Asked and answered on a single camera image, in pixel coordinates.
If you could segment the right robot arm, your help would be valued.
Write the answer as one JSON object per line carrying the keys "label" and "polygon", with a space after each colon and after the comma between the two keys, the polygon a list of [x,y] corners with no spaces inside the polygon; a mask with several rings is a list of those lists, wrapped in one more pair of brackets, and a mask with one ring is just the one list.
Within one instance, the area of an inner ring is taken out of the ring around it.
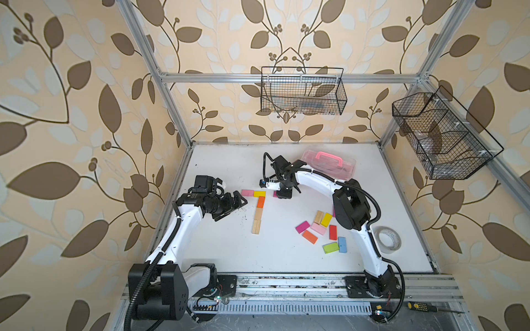
{"label": "right robot arm", "polygon": [[351,232],[362,258],[363,290],[374,298],[390,295],[393,289],[399,293],[396,307],[390,313],[372,314],[372,320],[388,324],[395,319],[405,299],[405,278],[401,267],[384,257],[376,243],[371,226],[381,219],[382,210],[374,197],[353,178],[338,179],[305,161],[299,159],[291,163],[281,155],[273,158],[264,153],[262,175],[259,186],[276,192],[280,199],[291,199],[294,190],[301,191],[300,186],[312,188],[331,199],[335,219]]}

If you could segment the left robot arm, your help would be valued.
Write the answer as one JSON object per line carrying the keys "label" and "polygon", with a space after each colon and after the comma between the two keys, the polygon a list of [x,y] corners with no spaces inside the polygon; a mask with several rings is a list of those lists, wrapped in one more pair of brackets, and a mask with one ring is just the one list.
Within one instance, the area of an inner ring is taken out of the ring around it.
{"label": "left robot arm", "polygon": [[151,320],[151,330],[164,321],[178,321],[190,313],[189,299],[198,292],[218,290],[217,269],[212,263],[195,263],[181,269],[193,232],[205,216],[219,221],[248,204],[238,191],[227,192],[223,181],[198,175],[189,188],[172,203],[173,216],[160,243],[144,263],[128,273],[129,305],[124,330],[135,320]]}

